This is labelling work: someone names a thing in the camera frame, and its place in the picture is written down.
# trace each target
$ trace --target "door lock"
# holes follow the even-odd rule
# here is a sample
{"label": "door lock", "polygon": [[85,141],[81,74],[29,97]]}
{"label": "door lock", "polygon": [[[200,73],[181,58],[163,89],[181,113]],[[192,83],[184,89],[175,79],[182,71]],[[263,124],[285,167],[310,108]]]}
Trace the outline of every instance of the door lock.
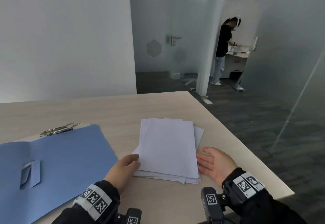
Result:
{"label": "door lock", "polygon": [[176,41],[182,39],[181,37],[177,37],[177,36],[172,36],[172,46],[176,45]]}

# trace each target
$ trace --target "black hair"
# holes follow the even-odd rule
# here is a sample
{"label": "black hair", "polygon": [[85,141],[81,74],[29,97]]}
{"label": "black hair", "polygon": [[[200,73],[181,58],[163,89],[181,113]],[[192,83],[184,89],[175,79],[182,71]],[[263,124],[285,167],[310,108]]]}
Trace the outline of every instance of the black hair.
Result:
{"label": "black hair", "polygon": [[[238,22],[238,18],[237,17],[229,18],[223,24],[226,24],[226,23],[228,23],[230,21],[236,21],[236,23],[237,23]],[[241,24],[241,21],[242,21],[242,19],[239,18],[238,26]]]}

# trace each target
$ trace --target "metal clip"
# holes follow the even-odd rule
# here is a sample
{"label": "metal clip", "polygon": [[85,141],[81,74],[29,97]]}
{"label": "metal clip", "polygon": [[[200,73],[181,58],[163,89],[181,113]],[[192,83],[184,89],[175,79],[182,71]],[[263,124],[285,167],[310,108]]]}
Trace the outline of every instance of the metal clip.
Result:
{"label": "metal clip", "polygon": [[57,128],[53,128],[53,129],[49,129],[47,131],[44,131],[40,135],[41,136],[52,136],[54,134],[59,134],[59,133],[62,133],[62,132],[71,131],[71,130],[73,130],[73,128],[75,126],[77,126],[79,124],[80,123],[74,124],[74,122],[69,123],[69,124],[66,124],[64,126],[60,126],[60,127],[57,127]]}

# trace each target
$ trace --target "gray carpet floor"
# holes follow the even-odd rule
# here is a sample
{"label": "gray carpet floor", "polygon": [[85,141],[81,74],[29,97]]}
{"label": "gray carpet floor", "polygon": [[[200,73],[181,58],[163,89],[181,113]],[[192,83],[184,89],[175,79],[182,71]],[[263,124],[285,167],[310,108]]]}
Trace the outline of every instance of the gray carpet floor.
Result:
{"label": "gray carpet floor", "polygon": [[[187,74],[184,78],[195,77]],[[136,73],[137,93],[189,91],[221,123],[265,163],[295,195],[282,202],[307,223],[325,223],[325,129],[310,118],[293,115],[278,144],[272,150],[290,111],[248,92],[236,92],[234,82],[222,79],[222,86],[209,85],[205,104],[199,95],[184,87],[168,72]],[[230,218],[239,223],[235,215]]]}

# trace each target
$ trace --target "person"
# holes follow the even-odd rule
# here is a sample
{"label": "person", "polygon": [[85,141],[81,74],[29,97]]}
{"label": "person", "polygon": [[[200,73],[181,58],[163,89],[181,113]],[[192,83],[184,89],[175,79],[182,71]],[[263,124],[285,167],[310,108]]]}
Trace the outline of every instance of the person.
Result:
{"label": "person", "polygon": [[[225,152],[212,147],[202,148],[203,153],[197,153],[199,171],[207,175],[222,187],[224,182],[234,180],[245,173]],[[127,155],[119,160],[108,172],[104,180],[97,183],[111,199],[120,199],[133,173],[140,167],[137,162],[139,155]],[[278,202],[263,189],[249,198],[240,206],[229,206],[241,216],[241,224],[306,224],[306,222],[285,204]],[[75,204],[64,209],[53,224],[95,224],[86,210]]]}
{"label": "person", "polygon": [[237,30],[241,24],[241,19],[237,17],[227,19],[220,29],[217,52],[215,54],[214,73],[211,84],[221,85],[220,78],[225,70],[225,55],[228,52],[228,45],[241,47],[237,42],[232,41],[231,32]]}

